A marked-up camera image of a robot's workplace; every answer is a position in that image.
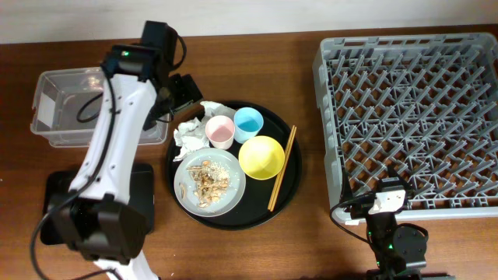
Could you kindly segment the pink cup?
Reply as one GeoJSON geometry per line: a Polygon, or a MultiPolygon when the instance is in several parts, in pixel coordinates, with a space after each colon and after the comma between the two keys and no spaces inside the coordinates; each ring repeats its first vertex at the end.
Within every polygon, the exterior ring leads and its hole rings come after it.
{"type": "Polygon", "coordinates": [[[227,150],[233,144],[235,132],[231,118],[219,115],[212,117],[205,126],[205,133],[214,148],[227,150]]]}

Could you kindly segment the light blue cup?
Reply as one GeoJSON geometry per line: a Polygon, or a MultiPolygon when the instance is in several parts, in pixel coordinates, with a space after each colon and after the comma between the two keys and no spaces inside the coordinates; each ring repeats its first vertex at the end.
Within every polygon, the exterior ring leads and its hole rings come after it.
{"type": "Polygon", "coordinates": [[[255,137],[264,125],[264,118],[258,110],[251,107],[240,108],[233,117],[235,125],[234,139],[244,144],[255,137]]]}

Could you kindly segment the yellow bowl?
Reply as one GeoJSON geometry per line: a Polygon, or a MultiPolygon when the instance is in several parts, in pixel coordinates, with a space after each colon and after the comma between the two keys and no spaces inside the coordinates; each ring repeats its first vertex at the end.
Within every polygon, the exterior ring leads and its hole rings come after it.
{"type": "Polygon", "coordinates": [[[282,169],[284,158],[283,147],[268,136],[250,138],[238,153],[240,167],[255,180],[267,180],[276,176],[282,169]]]}

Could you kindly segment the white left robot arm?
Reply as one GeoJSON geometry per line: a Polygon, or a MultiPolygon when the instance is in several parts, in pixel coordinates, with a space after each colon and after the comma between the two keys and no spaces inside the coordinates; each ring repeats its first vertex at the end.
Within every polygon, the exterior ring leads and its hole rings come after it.
{"type": "Polygon", "coordinates": [[[140,134],[200,101],[190,75],[174,60],[185,42],[167,23],[147,21],[139,42],[106,53],[102,104],[86,157],[65,194],[51,197],[46,222],[70,250],[114,279],[155,279],[142,250],[151,220],[129,201],[140,134]]]}

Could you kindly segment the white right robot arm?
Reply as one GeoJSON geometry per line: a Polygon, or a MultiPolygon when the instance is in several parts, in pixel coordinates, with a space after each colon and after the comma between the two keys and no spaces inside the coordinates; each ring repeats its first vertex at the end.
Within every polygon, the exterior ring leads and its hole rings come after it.
{"type": "Polygon", "coordinates": [[[377,269],[369,270],[366,278],[455,280],[453,275],[444,273],[421,273],[426,267],[428,231],[411,223],[399,224],[396,219],[410,191],[410,185],[399,175],[390,175],[379,181],[373,204],[366,211],[367,241],[374,252],[377,269]]]}

